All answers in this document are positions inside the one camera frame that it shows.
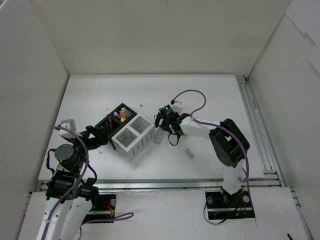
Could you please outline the blue ballpoint pen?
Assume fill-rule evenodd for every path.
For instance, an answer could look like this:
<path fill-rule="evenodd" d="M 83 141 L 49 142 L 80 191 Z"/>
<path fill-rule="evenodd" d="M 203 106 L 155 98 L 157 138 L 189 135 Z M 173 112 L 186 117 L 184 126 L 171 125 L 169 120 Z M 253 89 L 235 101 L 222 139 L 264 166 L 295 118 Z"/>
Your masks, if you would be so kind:
<path fill-rule="evenodd" d="M 111 124 L 111 117 L 107 114 L 106 115 L 106 124 L 109 127 L 109 129 L 112 129 L 112 124 Z"/>

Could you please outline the red ballpoint pen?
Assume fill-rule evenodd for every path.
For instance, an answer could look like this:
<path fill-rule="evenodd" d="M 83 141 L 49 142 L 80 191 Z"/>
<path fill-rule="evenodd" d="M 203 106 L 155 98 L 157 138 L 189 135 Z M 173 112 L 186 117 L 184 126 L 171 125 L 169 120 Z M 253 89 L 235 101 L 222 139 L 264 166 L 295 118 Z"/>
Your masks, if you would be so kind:
<path fill-rule="evenodd" d="M 110 132 L 112 132 L 113 131 L 113 123 L 112 123 L 112 116 L 111 115 L 108 116 L 108 120 L 109 120 Z"/>

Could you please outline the small clear spray bottle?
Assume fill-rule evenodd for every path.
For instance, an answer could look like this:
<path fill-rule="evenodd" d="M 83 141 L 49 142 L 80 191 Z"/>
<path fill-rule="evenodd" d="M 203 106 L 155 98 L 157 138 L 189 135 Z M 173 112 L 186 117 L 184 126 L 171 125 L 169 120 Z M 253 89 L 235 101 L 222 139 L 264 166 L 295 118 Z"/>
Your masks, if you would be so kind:
<path fill-rule="evenodd" d="M 164 135 L 164 130 L 159 126 L 157 128 L 156 133 L 155 133 L 155 137 L 154 137 L 153 142 L 155 144 L 159 145 L 161 143 L 161 141 L 162 141 L 163 135 Z"/>

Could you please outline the purple highlighter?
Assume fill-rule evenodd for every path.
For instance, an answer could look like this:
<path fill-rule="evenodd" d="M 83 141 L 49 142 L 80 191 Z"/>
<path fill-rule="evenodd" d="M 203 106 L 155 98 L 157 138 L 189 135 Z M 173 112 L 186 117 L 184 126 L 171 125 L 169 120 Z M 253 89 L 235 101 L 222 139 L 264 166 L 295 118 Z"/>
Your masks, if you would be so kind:
<path fill-rule="evenodd" d="M 120 116 L 120 114 L 119 114 L 118 112 L 115 111 L 115 112 L 113 113 L 113 115 L 114 115 L 116 118 L 121 119 L 121 116 Z"/>

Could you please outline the orange highlighter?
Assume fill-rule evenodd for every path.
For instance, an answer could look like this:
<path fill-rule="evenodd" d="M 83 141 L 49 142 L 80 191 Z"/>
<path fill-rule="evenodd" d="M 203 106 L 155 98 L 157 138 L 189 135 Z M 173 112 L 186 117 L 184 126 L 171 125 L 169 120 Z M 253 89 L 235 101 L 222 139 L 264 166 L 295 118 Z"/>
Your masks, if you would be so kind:
<path fill-rule="evenodd" d="M 125 108 L 125 107 L 122 107 L 121 110 L 119 111 L 119 114 L 120 114 L 120 117 L 121 117 L 121 118 L 126 119 L 126 118 L 127 118 L 126 108 Z"/>

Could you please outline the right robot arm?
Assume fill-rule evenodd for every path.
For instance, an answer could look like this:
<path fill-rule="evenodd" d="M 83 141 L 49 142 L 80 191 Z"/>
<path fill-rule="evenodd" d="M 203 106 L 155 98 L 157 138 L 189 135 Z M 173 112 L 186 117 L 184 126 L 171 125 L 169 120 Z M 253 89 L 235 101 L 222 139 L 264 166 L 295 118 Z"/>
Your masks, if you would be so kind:
<path fill-rule="evenodd" d="M 188 113 L 179 114 L 167 104 L 158 110 L 154 124 L 178 140 L 182 135 L 191 135 L 211 141 L 217 159 L 223 164 L 221 200 L 227 206 L 239 201 L 239 192 L 249 180 L 250 144 L 233 120 L 204 122 Z"/>

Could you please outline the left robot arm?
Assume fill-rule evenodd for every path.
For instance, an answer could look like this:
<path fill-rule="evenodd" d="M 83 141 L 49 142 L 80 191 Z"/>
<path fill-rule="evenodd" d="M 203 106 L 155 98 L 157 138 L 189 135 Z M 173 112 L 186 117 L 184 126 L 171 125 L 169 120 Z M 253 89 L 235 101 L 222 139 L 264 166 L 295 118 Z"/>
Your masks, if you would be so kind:
<path fill-rule="evenodd" d="M 90 210 L 100 204 L 96 178 L 83 177 L 90 168 L 89 151 L 107 145 L 109 126 L 86 126 L 85 131 L 62 123 L 54 127 L 67 140 L 53 150 L 58 161 L 47 183 L 45 209 L 38 240 L 73 240 Z"/>

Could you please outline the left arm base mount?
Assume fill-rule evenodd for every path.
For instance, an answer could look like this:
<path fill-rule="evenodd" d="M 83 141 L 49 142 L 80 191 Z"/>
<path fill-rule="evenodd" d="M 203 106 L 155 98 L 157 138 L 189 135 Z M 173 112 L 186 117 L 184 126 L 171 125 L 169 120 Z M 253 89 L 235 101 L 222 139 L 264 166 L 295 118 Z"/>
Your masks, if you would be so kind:
<path fill-rule="evenodd" d="M 104 193 L 99 195 L 95 204 L 82 222 L 85 223 L 88 221 L 98 220 L 98 223 L 102 223 L 103 220 L 113 219 L 115 217 L 116 204 L 116 194 Z"/>

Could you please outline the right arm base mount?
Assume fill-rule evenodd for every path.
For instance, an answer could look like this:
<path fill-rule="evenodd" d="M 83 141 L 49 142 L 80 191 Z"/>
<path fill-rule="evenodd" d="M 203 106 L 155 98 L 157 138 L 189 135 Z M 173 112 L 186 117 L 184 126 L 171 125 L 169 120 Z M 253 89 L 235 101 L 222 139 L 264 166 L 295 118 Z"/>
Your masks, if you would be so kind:
<path fill-rule="evenodd" d="M 242 188 L 234 194 L 221 189 L 205 192 L 203 217 L 217 226 L 229 220 L 254 219 L 256 214 L 247 189 Z"/>

